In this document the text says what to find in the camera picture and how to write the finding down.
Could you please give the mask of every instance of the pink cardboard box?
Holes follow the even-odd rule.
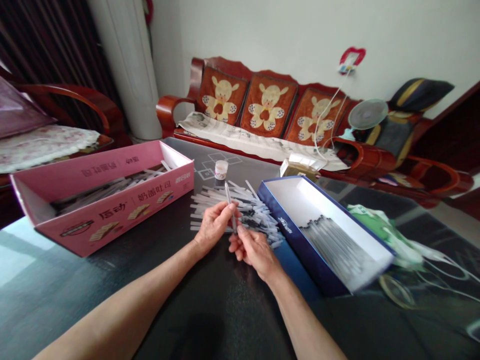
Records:
[[[50,203],[161,164],[171,171],[55,217]],[[86,257],[194,188],[194,162],[161,141],[122,147],[10,175],[35,230]]]

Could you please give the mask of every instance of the small box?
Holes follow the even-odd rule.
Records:
[[[395,259],[395,252],[389,246],[304,176],[265,180],[258,196],[325,296],[348,295],[366,287]],[[315,231],[319,232],[309,239],[305,234],[313,221],[317,221]],[[337,232],[346,242],[339,241],[338,247],[328,245],[325,239],[331,234],[339,239]],[[330,252],[321,255],[318,243],[311,242],[312,237],[319,239],[315,241]]]
[[[320,177],[320,173],[311,166],[285,159],[280,166],[280,177],[286,178],[290,176],[305,176],[315,182],[317,176]]]
[[[165,161],[170,171],[56,217],[52,202]],[[194,188],[194,162],[161,141],[18,171],[16,196],[35,230],[81,257],[102,248]]]

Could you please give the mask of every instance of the floor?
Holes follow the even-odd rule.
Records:
[[[443,202],[428,212],[480,249],[480,221]]]

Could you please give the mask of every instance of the blue box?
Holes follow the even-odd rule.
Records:
[[[395,259],[389,246],[305,176],[265,180],[258,196],[327,297],[352,294],[366,287]],[[320,232],[312,232],[314,227]],[[306,234],[313,234],[310,240]]]

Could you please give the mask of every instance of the forearm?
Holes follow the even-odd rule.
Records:
[[[299,360],[346,359],[289,276],[279,270],[267,279]]]
[[[35,359],[131,359],[165,300],[203,256],[191,241],[102,302]]]

